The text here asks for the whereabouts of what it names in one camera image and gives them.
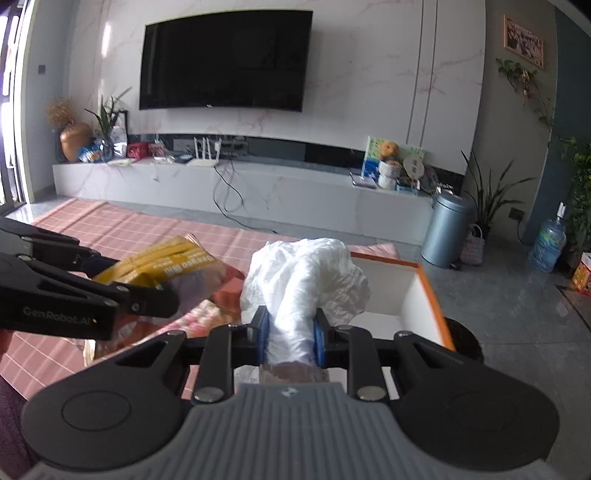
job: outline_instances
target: ribbed gray plate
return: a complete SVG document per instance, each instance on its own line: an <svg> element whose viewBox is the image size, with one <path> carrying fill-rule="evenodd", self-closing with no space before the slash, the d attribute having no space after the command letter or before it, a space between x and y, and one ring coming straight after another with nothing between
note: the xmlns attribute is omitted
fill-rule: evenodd
<svg viewBox="0 0 591 480"><path fill-rule="evenodd" d="M340 384L243 385L228 401L192 409L178 435L142 462L104 473L36 466L26 480L558 479L544 462L481 473L415 447L388 407L349 398Z"/></svg>

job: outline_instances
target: white marble tv stand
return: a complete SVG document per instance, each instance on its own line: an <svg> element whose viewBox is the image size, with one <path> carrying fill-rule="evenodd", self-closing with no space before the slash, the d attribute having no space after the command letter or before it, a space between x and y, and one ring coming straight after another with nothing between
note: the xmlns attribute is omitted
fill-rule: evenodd
<svg viewBox="0 0 591 480"><path fill-rule="evenodd" d="M431 197L353 187L349 176L303 168L235 161L232 186L244 198L236 217L273 220L421 245ZM54 165L59 195L218 212L219 179L211 167L154 164ZM218 203L225 195L220 185ZM228 207L237 205L232 196Z"/></svg>

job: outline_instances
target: yellow snack package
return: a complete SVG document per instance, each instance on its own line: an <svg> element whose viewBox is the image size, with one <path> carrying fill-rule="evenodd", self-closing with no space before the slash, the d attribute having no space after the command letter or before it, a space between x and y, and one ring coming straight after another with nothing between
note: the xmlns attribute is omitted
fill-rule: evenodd
<svg viewBox="0 0 591 480"><path fill-rule="evenodd" d="M127 347L181 318L235 277L244 279L244 274L210 255L190 234L172 237L117 262L93 280L104 285L119 282L171 288L180 305L176 314L167 319L125 315L115 325L111 340L85 341L85 364Z"/></svg>

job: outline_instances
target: wall-mounted tv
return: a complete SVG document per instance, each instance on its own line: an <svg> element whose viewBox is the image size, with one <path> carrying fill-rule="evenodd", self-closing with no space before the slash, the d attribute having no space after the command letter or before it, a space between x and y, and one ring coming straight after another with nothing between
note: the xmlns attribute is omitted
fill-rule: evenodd
<svg viewBox="0 0 591 480"><path fill-rule="evenodd" d="M230 11L148 25L139 109L301 111L312 12Z"/></svg>

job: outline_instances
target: framed picture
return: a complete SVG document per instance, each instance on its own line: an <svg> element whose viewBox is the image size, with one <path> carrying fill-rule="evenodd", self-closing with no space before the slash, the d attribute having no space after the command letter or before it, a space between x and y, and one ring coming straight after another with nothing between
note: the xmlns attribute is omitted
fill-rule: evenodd
<svg viewBox="0 0 591 480"><path fill-rule="evenodd" d="M504 15L503 46L544 69L544 40Z"/></svg>

